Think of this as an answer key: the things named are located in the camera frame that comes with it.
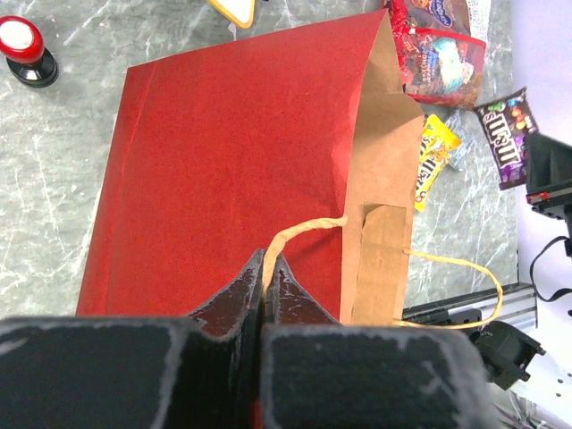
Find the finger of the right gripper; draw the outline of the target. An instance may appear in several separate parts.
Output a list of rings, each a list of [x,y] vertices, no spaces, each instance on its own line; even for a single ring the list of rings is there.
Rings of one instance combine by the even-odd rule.
[[[526,201],[536,213],[571,218],[571,146],[540,132],[526,139]]]

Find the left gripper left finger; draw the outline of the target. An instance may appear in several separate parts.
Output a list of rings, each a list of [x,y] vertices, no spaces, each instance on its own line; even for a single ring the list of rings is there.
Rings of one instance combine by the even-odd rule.
[[[1,323],[4,428],[249,428],[264,253],[183,316]]]

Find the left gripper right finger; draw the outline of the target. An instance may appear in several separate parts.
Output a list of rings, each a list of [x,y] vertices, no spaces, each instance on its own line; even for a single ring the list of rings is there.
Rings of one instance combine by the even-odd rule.
[[[283,257],[261,331],[266,428],[493,428],[482,360],[435,328],[346,326],[298,284]]]

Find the yellow M&M packet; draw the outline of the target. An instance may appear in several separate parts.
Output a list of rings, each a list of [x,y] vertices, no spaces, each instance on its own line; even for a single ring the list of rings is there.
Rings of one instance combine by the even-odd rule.
[[[430,189],[449,163],[451,153],[460,145],[460,138],[436,114],[426,118],[416,177],[415,209],[418,212],[424,212]]]

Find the red cookie snack bag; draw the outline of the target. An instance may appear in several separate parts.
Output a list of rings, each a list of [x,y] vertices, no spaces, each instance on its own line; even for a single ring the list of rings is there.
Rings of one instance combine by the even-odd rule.
[[[390,1],[405,93],[423,104],[472,109],[483,77],[489,11],[488,1]]]

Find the red paper bag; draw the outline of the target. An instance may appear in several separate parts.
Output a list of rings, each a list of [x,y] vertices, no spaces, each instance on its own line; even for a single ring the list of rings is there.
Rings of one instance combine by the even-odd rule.
[[[424,116],[384,9],[130,68],[77,311],[182,315],[281,231],[345,324],[402,315]]]

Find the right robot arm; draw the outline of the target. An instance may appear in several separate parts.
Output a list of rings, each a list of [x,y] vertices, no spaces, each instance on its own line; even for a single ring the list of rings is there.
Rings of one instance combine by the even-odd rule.
[[[526,140],[526,201],[538,215],[571,223],[571,147],[542,134]],[[495,320],[472,341],[488,379],[514,395],[521,425],[571,426],[571,234],[551,239],[528,268],[535,328]]]

